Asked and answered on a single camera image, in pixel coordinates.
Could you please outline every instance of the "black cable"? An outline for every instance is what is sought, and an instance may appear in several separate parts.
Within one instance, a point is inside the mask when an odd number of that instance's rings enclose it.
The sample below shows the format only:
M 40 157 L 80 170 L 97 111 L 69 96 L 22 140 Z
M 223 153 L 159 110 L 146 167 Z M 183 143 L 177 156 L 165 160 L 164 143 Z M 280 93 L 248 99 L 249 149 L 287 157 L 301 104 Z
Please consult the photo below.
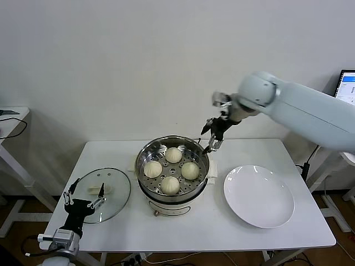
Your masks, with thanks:
M 290 260 L 288 260 L 288 261 L 282 263 L 281 266 L 284 266 L 286 263 L 295 262 L 295 261 L 297 261 L 297 260 L 301 260 L 301 261 L 303 261 L 303 262 L 307 262 L 307 263 L 308 263 L 308 266 L 315 266 L 313 263 L 311 263 L 311 262 L 309 262 L 309 261 L 307 261 L 307 260 L 305 260 L 305 259 L 301 259 L 301 258 L 290 259 Z
M 306 255 L 304 252 L 302 252 L 302 255 L 305 256 L 305 258 L 306 258 L 306 260 L 308 261 L 308 263 L 312 264 L 311 261 L 310 261 L 310 259 L 307 257 L 307 255 Z
M 53 253 L 53 252 L 56 252 L 56 251 L 62 249 L 62 247 L 59 247 L 59 248 L 47 250 L 47 251 L 40 252 L 40 253 L 30 253 L 30 252 L 26 252 L 26 251 L 24 250 L 24 245 L 26 244 L 27 240 L 29 240 L 29 239 L 37 240 L 37 235 L 34 234 L 34 235 L 32 235 L 32 236 L 28 236 L 28 237 L 26 237 L 26 238 L 22 241 L 22 243 L 21 243 L 21 252 L 22 252 L 22 254 L 24 254 L 26 257 L 39 257 L 39 256 L 51 254 L 51 253 Z
M 307 163 L 310 162 L 310 159 L 312 158 L 313 154 L 315 154 L 316 150 L 318 149 L 319 145 L 316 146 L 316 148 L 313 150 L 313 152 L 311 153 L 310 157 L 307 160 Z
M 22 132 L 24 132 L 24 130 L 25 130 L 25 129 L 26 129 L 26 127 L 27 127 L 27 122 L 25 122 L 25 121 L 23 121 L 23 120 L 21 120 L 21 119 L 18 119 L 18 118 L 16 118 L 16 117 L 10 117 L 10 118 L 6 118 L 6 119 L 0 119 L 0 122 L 1 122 L 1 121 L 7 121 L 7 120 L 10 120 L 10 119 L 15 119 L 15 120 L 18 120 L 18 121 L 20 121 L 20 122 L 24 123 L 24 124 L 25 124 L 25 126 L 24 126 L 24 128 L 21 130 L 21 132 L 20 132 L 20 133 L 18 133 L 18 134 L 16 134 L 16 135 L 13 135 L 13 136 L 0 137 L 0 140 L 10 139 L 11 137 L 17 137 L 17 136 L 21 135 L 21 134 L 22 134 Z

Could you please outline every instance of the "cable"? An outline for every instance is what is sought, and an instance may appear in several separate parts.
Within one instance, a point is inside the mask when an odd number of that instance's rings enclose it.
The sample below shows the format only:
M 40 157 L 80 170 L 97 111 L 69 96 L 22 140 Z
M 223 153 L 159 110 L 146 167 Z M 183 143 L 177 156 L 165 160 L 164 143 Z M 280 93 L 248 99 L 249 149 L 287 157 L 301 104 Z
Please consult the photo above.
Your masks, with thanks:
M 24 132 L 24 130 L 25 130 L 26 127 L 27 127 L 27 122 L 25 122 L 25 121 L 23 121 L 23 120 L 21 120 L 21 119 L 18 119 L 18 118 L 16 118 L 16 117 L 10 117 L 10 118 L 6 118 L 6 119 L 1 119 L 0 122 L 1 122 L 1 121 L 7 121 L 7 120 L 10 120 L 10 119 L 15 119 L 15 120 L 17 120 L 17 121 L 20 121 L 20 122 L 24 123 L 25 126 L 24 126 L 24 128 L 21 130 L 20 133 L 18 133 L 18 134 L 16 134 L 16 135 L 13 135 L 13 136 L 0 137 L 0 140 L 10 139 L 11 137 L 17 137 L 17 136 L 21 135 L 22 132 Z
M 62 247 L 58 247 L 58 248 L 55 248 L 55 249 L 51 249 L 51 250 L 47 250 L 45 252 L 40 252 L 40 253 L 29 253 L 29 252 L 26 252 L 24 250 L 24 245 L 26 244 L 27 240 L 29 239 L 33 239 L 33 240 L 37 240 L 37 235 L 32 235 L 32 236 L 28 236 L 26 237 L 22 243 L 21 243 L 21 252 L 22 254 L 24 254 L 26 257 L 39 257 L 39 256 L 43 256 L 43 255 L 47 255 L 47 254 L 51 254 L 53 252 L 56 252 L 60 249 L 62 249 Z
M 308 176 L 308 172 L 310 170 L 310 159 L 313 157 L 313 155 L 316 155 L 316 153 L 318 152 L 318 150 L 320 149 L 320 146 L 317 145 L 316 148 L 313 150 L 313 152 L 311 153 L 311 155 L 309 156 L 307 162 L 305 162 L 303 164 L 303 166 L 301 165 L 297 165 L 298 167 L 300 167 L 302 169 L 302 172 L 301 172 L 301 176 L 302 176 L 302 179 L 304 181 L 307 180 L 307 176 Z
M 190 254 L 190 255 L 187 255 L 187 256 L 184 256 L 182 258 L 177 258 L 177 259 L 168 259 L 168 260 L 165 260 L 163 262 L 149 262 L 147 261 L 146 259 L 144 259 L 145 262 L 149 263 L 149 264 L 159 264 L 159 263 L 165 263 L 165 262 L 172 262 L 173 260 L 181 260 L 181 259 L 186 259 L 192 255 L 196 255 L 196 254 L 200 254 L 201 252 L 196 252 L 196 253 L 193 253 L 193 254 Z
M 346 251 L 346 249 L 342 245 L 340 245 L 340 243 L 338 241 L 337 241 L 337 244 L 339 245 L 339 247 L 341 247 L 344 250 L 344 252 L 349 256 L 349 258 L 351 258 L 353 261 L 355 261 L 355 259 L 353 257 L 351 257 L 351 255 Z
M 305 258 L 306 258 L 306 260 L 308 261 L 308 263 L 311 263 L 310 259 L 307 257 L 307 255 L 306 255 L 304 252 L 302 252 L 302 255 L 305 256 Z
M 305 259 L 301 259 L 301 258 L 290 259 L 290 260 L 288 260 L 288 261 L 282 263 L 281 266 L 284 266 L 286 263 L 295 262 L 295 261 L 297 261 L 297 260 L 301 260 L 301 261 L 303 261 L 303 262 L 307 262 L 309 266 L 315 266 L 313 263 L 311 263 L 311 262 L 309 262 L 309 261 L 307 261 L 307 260 L 305 260 Z
M 315 154 L 315 152 L 316 151 L 318 151 L 318 149 L 320 148 L 320 146 L 319 145 L 317 145 L 316 146 L 316 148 L 313 150 L 313 152 L 311 153 L 311 155 L 310 155 L 310 157 L 308 158 L 308 160 L 307 160 L 307 163 L 309 163 L 310 162 L 310 159 L 312 158 L 312 156 Z
M 230 261 L 231 261 L 235 266 L 238 266 L 238 265 L 234 262 L 234 260 L 233 260 L 226 252 L 223 252 L 223 254 L 224 254 L 225 256 L 227 256 L 228 259 L 230 259 Z

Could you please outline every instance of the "metal rim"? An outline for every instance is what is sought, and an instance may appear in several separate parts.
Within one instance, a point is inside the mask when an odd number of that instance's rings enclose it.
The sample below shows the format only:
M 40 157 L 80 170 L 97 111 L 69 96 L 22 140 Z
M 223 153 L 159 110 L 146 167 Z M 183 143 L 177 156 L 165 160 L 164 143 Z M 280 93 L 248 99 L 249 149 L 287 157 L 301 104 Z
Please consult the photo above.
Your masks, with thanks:
M 105 220 L 102 220 L 102 221 L 100 221 L 100 222 L 85 222 L 85 221 L 84 221 L 84 223 L 86 223 L 86 224 L 102 223 L 102 222 L 104 222 L 104 221 L 107 221 L 108 219 L 111 219 L 112 217 L 114 217 L 114 216 L 117 215 L 120 211 L 122 211 L 122 210 L 124 209 L 124 207 L 126 206 L 126 204 L 127 204 L 127 202 L 128 202 L 129 197 L 131 196 L 131 181 L 129 180 L 128 176 L 127 176 L 123 171 L 121 171 L 121 170 L 119 170 L 119 169 L 117 169 L 117 168 L 113 168 L 113 167 L 103 167 L 103 168 L 95 169 L 95 170 L 93 170 L 93 171 L 87 173 L 85 176 L 81 177 L 81 178 L 79 179 L 79 182 L 80 182 L 82 179 L 84 179 L 85 177 L 87 177 L 89 174 L 91 174 L 91 173 L 93 173 L 93 172 L 96 172 L 96 171 L 99 171 L 99 170 L 103 170 L 103 169 L 113 169 L 113 170 L 117 170 L 117 171 L 121 172 L 122 174 L 124 174 L 124 176 L 127 178 L 128 183 L 129 183 L 129 193 L 128 193 L 128 197 L 127 197 L 127 200 L 125 201 L 125 203 L 123 204 L 122 208 L 121 208 L 120 210 L 118 210 L 117 212 L 115 212 L 114 214 L 112 214 L 111 216 L 107 217 Z
M 139 153 L 138 153 L 138 155 L 137 155 L 137 158 L 136 158 L 136 160 L 135 160 L 135 174 L 136 174 L 136 176 L 137 176 L 137 178 L 138 178 L 138 182 L 140 183 L 142 190 L 144 190 L 144 191 L 145 191 L 145 190 L 149 190 L 151 193 L 156 194 L 157 196 L 163 196 L 163 197 L 171 198 L 171 199 L 172 199 L 172 198 L 181 197 L 181 196 L 183 196 L 183 195 L 190 195 L 190 194 L 193 194 L 193 192 L 194 192 L 195 190 L 192 190 L 192 191 L 189 191 L 189 192 L 186 192 L 186 193 L 183 193 L 183 194 L 179 193 L 179 194 L 175 194 L 175 195 L 166 195 L 166 194 L 162 194 L 162 193 L 156 193 L 155 191 L 152 191 L 152 190 L 149 189 L 149 188 L 142 187 L 143 184 L 142 184 L 141 181 L 140 181 L 140 169 L 138 169 L 138 162 L 139 162 L 140 157 L 141 157 L 141 155 L 142 155 L 142 153 L 143 153 L 144 151 L 146 151 L 147 149 L 149 149 L 149 147 L 150 147 L 152 144 L 154 144 L 155 142 L 164 141 L 164 140 L 169 140 L 169 139 L 172 139 L 172 140 L 173 140 L 173 139 L 178 139 L 178 140 L 181 140 L 181 141 L 187 141 L 187 142 L 189 142 L 189 143 L 195 145 L 196 147 L 198 147 L 201 151 L 204 150 L 204 148 L 203 148 L 198 142 L 196 142 L 195 140 L 190 139 L 190 138 L 188 138 L 188 137 L 182 137 L 182 136 L 177 136 L 177 135 L 169 135 L 169 136 L 164 136 L 164 137 L 158 137 L 158 138 L 156 138 L 156 139 L 151 140 L 150 142 L 148 142 L 148 143 L 147 143 L 146 145 L 144 145 L 143 148 L 139 151 Z M 210 166 L 209 166 L 209 157 L 208 157 L 208 154 L 205 154 L 204 156 L 206 156 L 206 159 L 207 159 L 206 173 L 205 173 L 205 175 L 204 175 L 202 181 L 199 183 L 199 185 L 198 185 L 197 187 L 204 186 L 204 183 L 205 183 L 205 181 L 206 181 L 206 176 L 207 176 L 207 174 L 208 174 L 209 167 L 210 167 Z

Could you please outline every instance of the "white base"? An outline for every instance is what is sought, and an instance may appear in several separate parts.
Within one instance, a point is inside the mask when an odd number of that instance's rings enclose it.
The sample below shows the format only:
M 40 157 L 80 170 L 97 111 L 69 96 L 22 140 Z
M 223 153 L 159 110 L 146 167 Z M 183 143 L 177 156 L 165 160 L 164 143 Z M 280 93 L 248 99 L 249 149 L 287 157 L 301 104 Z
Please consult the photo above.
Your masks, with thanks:
M 351 232 L 348 224 L 345 222 L 344 217 L 342 216 L 341 212 L 333 202 L 332 198 L 329 195 L 323 195 L 322 199 L 324 203 L 327 205 L 328 208 L 321 209 L 321 212 L 325 218 L 334 217 L 335 221 L 338 223 L 340 229 L 347 233 Z
M 0 238 L 6 237 L 14 222 L 49 222 L 52 213 L 25 213 L 19 212 L 24 205 L 24 200 L 18 200 L 13 206 L 10 214 L 0 228 Z
M 199 194 L 196 198 L 194 198 L 192 201 L 186 202 L 184 204 L 179 204 L 179 205 L 167 205 L 167 204 L 162 204 L 156 201 L 153 201 L 152 199 L 146 197 L 148 200 L 149 206 L 155 211 L 154 215 L 163 215 L 167 217 L 174 217 L 174 216 L 180 216 L 183 214 L 187 214 L 188 212 L 191 211 L 192 206 L 194 203 L 197 201 L 197 199 L 201 196 Z

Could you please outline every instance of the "robotic arm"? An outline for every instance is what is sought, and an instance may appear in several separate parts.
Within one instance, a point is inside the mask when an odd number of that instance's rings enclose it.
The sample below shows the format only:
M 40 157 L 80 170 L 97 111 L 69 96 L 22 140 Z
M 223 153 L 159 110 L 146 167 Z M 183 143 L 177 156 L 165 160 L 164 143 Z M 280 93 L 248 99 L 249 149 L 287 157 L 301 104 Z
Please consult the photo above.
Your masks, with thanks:
M 212 100 L 221 116 L 208 119 L 201 132 L 211 130 L 205 152 L 216 151 L 232 125 L 262 112 L 322 147 L 355 153 L 355 106 L 317 90 L 255 72 L 244 78 L 237 94 L 214 93 Z

